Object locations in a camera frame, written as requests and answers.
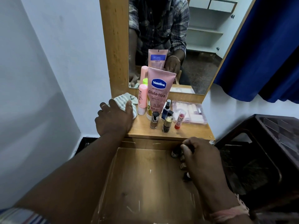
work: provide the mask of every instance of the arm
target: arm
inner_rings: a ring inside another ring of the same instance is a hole
[[[167,59],[165,68],[167,71],[178,73],[180,71],[180,62],[186,57],[186,33],[189,26],[190,13],[187,0],[183,3],[181,11],[176,16],[171,30],[171,48],[172,56]]]
[[[139,32],[138,9],[135,0],[129,0],[129,81],[135,86],[139,78],[136,72],[135,55]]]
[[[189,147],[194,147],[192,154]],[[219,150],[204,139],[191,137],[181,146],[189,175],[211,213],[239,206],[226,183]],[[253,224],[248,215],[237,215],[226,224]]]
[[[108,169],[132,125],[131,102],[122,111],[114,100],[101,103],[95,142],[32,188],[15,207],[43,215],[53,223],[89,223],[99,202]]]

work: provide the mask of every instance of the mirror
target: mirror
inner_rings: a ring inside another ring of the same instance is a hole
[[[205,95],[253,0],[129,0],[129,87],[148,50],[168,50],[171,92]]]

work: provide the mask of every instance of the clear plastic box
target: clear plastic box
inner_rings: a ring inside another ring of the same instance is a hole
[[[181,110],[186,112],[183,123],[206,125],[207,118],[204,115],[202,105],[184,101],[172,101],[173,121],[176,122]]]

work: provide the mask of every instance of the pink lotion tube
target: pink lotion tube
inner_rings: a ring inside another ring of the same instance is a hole
[[[138,95],[138,114],[144,115],[145,108],[147,106],[147,85],[139,85],[139,95]]]
[[[148,70],[147,66],[141,67],[140,84],[142,84],[144,78],[147,78],[147,70]]]
[[[148,115],[155,111],[161,114],[175,77],[175,73],[148,68]]]
[[[163,70],[168,49],[149,49],[148,66]]]

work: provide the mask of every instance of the wooden mirror frame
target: wooden mirror frame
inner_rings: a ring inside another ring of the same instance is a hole
[[[170,92],[168,99],[202,103],[219,69],[230,51],[255,0],[252,0],[233,40],[231,41],[218,70],[204,95]],[[110,78],[112,98],[126,92],[138,97],[138,89],[129,88],[129,0],[100,0],[103,32]]]

